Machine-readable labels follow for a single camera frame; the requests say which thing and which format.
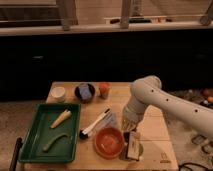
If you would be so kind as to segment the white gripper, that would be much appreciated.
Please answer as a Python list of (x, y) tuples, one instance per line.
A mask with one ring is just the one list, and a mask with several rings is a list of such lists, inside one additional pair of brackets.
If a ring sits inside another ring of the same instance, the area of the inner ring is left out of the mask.
[(147, 106), (143, 103), (128, 102), (123, 108), (122, 130), (130, 132), (143, 120)]

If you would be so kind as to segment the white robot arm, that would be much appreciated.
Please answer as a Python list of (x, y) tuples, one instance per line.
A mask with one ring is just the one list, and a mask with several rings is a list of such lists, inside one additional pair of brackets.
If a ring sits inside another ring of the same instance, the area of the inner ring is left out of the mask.
[(130, 84), (130, 99), (123, 108), (122, 129), (129, 132), (143, 120), (149, 105), (155, 106), (213, 141), (213, 110), (170, 95), (162, 90), (161, 80), (154, 75)]

